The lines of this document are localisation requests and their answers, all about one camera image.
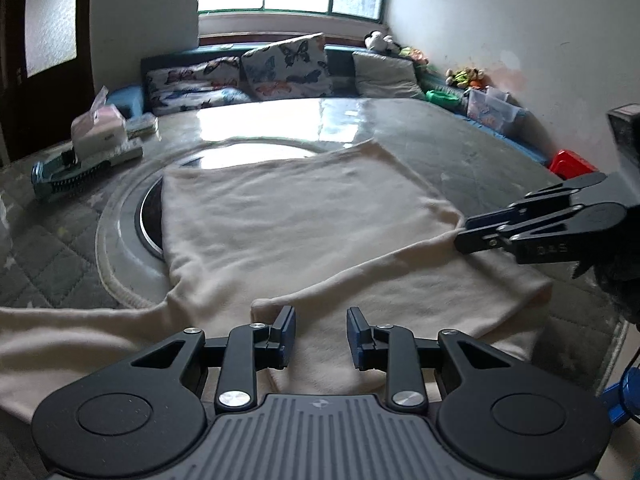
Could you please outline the small plush toys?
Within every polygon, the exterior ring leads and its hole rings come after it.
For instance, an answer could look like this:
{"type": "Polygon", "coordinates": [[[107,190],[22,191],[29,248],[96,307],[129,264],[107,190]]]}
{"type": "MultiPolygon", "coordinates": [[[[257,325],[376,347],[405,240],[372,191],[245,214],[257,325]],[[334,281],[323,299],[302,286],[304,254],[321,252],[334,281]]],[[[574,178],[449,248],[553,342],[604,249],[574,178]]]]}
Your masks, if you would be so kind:
{"type": "Polygon", "coordinates": [[[465,67],[461,70],[446,70],[445,82],[448,87],[458,89],[482,90],[485,88],[485,72],[476,67],[465,67]]]}

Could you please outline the dark wooden door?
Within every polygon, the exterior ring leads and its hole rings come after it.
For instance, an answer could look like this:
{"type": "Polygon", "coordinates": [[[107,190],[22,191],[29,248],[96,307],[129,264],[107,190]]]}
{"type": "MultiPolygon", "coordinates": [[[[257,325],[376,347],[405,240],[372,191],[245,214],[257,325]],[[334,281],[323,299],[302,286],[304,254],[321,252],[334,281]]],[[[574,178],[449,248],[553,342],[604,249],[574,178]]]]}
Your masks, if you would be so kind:
{"type": "Polygon", "coordinates": [[[90,0],[1,0],[1,161],[70,140],[93,97],[90,0]]]}

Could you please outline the grey cushion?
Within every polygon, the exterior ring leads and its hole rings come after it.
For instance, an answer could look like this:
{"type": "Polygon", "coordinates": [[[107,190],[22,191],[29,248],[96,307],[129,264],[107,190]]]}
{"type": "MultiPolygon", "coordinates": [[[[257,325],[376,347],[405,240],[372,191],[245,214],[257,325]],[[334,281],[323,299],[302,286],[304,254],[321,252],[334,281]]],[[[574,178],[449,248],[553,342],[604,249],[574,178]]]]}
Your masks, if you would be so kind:
{"type": "Polygon", "coordinates": [[[352,60],[355,86],[363,98],[425,100],[413,62],[406,58],[354,52],[352,60]]]}

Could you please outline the red plastic stool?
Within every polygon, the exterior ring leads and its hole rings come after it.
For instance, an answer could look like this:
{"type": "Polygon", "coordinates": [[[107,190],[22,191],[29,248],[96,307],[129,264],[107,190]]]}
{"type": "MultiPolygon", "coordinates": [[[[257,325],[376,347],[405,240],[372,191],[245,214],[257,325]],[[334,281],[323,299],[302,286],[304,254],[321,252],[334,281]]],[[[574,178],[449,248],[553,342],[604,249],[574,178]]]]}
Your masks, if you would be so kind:
{"type": "Polygon", "coordinates": [[[563,180],[598,172],[596,166],[570,150],[558,151],[551,159],[549,170],[563,180]]]}

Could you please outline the clear plastic storage box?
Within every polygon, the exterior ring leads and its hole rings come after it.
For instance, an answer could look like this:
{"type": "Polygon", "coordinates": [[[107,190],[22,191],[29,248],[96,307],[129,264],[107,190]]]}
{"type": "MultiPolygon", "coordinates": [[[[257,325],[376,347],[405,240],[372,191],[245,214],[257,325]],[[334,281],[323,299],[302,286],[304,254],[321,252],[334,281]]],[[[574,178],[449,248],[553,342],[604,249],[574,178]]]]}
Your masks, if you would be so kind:
{"type": "Polygon", "coordinates": [[[525,110],[495,93],[470,89],[466,116],[503,136],[515,136],[525,118],[525,110]]]}

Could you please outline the flat butterfly pillow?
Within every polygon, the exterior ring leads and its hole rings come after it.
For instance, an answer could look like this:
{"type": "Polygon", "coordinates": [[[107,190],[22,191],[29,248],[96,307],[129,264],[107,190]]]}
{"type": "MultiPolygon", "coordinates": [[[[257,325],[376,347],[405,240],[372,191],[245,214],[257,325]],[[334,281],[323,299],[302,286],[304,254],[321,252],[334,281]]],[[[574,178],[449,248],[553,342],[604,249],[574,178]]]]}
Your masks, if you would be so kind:
{"type": "Polygon", "coordinates": [[[253,101],[241,88],[241,64],[237,56],[150,70],[145,83],[155,116],[253,101]]]}

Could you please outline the plastic wrapped tissue pack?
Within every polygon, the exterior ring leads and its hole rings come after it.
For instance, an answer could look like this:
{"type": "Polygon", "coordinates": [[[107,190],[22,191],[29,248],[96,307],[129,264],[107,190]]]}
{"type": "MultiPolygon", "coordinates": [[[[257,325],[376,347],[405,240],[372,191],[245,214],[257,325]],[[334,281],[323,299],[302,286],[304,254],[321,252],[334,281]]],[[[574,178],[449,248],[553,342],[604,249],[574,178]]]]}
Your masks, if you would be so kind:
{"type": "Polygon", "coordinates": [[[11,228],[8,220],[8,210],[6,204],[0,198],[0,257],[4,260],[10,253],[13,246],[11,228]]]}

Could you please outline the grey quilted star table cover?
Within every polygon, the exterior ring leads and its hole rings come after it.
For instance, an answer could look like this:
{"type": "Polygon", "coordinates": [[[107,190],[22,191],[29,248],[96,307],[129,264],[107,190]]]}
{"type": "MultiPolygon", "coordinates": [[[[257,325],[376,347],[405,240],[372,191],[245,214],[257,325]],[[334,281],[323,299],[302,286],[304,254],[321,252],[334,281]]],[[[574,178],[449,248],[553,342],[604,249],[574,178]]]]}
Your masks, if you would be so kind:
{"type": "Polygon", "coordinates": [[[575,263],[624,288],[638,200],[592,172],[464,218],[375,141],[163,182],[165,300],[6,309],[1,405],[51,479],[592,479],[634,414],[482,341],[575,263]]]}

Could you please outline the cream garment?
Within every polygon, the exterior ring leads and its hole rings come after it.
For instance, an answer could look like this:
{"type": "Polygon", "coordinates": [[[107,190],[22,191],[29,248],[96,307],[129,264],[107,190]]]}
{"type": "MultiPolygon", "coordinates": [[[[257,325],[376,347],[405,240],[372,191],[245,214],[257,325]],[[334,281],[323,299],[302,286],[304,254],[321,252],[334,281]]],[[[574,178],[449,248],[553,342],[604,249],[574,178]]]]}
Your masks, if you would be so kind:
{"type": "Polygon", "coordinates": [[[463,216],[376,142],[221,170],[169,169],[159,304],[1,312],[1,406],[29,420],[51,392],[187,327],[224,336],[297,315],[292,361],[269,392],[380,391],[359,373],[345,313],[433,338],[454,328],[525,360],[552,283],[503,252],[454,249],[463,216]]]}

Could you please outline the green bowl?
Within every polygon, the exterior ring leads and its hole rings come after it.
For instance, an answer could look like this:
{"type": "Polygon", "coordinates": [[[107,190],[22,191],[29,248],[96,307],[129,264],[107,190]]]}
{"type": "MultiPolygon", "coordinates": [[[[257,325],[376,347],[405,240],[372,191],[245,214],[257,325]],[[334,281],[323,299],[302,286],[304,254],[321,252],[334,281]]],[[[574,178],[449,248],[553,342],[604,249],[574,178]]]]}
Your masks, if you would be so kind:
{"type": "Polygon", "coordinates": [[[425,99],[450,112],[455,112],[460,106],[460,98],[453,93],[442,90],[427,90],[425,99]]]}

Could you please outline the panda plush toy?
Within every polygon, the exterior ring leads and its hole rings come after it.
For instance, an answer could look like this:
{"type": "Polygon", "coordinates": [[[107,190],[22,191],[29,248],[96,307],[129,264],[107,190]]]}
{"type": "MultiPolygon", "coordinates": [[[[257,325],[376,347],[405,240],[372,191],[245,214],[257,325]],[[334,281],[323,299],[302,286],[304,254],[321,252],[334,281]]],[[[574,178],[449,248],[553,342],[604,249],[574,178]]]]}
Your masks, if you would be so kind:
{"type": "Polygon", "coordinates": [[[398,55],[401,46],[390,35],[374,30],[363,39],[364,46],[371,52],[384,55],[398,55]]]}

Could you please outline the white power strip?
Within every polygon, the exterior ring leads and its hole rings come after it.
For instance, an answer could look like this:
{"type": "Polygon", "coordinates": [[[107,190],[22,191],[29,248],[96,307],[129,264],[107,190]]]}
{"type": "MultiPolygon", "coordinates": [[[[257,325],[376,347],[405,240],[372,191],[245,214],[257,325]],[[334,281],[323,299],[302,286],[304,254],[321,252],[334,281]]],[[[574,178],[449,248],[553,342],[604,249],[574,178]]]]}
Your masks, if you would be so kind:
{"type": "Polygon", "coordinates": [[[132,139],[111,150],[93,153],[79,163],[82,168],[90,168],[99,165],[101,162],[108,162],[115,167],[142,156],[143,142],[140,139],[132,139]]]}

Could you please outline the pink tissue box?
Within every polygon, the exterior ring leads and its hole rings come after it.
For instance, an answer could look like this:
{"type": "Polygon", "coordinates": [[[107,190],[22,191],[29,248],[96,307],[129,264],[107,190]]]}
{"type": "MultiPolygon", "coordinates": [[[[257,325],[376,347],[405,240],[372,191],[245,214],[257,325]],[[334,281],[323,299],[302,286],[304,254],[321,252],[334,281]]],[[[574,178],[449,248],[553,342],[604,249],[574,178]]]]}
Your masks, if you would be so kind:
{"type": "Polygon", "coordinates": [[[88,112],[70,125],[70,137],[77,158],[83,160],[118,148],[127,141],[125,118],[113,104],[107,103],[108,89],[102,87],[88,112]]]}

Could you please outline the teal black hair brush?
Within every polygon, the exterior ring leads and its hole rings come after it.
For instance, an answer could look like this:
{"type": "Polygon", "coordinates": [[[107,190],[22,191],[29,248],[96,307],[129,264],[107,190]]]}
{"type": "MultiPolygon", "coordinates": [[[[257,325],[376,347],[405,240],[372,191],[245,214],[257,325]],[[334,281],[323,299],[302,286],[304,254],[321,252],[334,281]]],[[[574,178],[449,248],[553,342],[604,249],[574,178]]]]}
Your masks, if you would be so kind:
{"type": "Polygon", "coordinates": [[[106,159],[81,162],[71,148],[46,162],[35,162],[30,172],[30,182],[35,198],[40,202],[48,202],[80,192],[90,182],[109,172],[111,166],[106,159]]]}

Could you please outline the upright butterfly cushion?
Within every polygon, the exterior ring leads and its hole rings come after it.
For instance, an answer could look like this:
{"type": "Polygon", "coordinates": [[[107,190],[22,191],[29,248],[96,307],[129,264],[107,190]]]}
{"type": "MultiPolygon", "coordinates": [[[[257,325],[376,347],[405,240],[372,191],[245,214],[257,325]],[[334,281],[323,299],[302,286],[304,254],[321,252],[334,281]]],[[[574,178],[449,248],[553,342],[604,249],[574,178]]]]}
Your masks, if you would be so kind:
{"type": "Polygon", "coordinates": [[[322,32],[250,50],[242,55],[241,63],[250,90],[261,101],[327,98],[333,94],[322,32]]]}

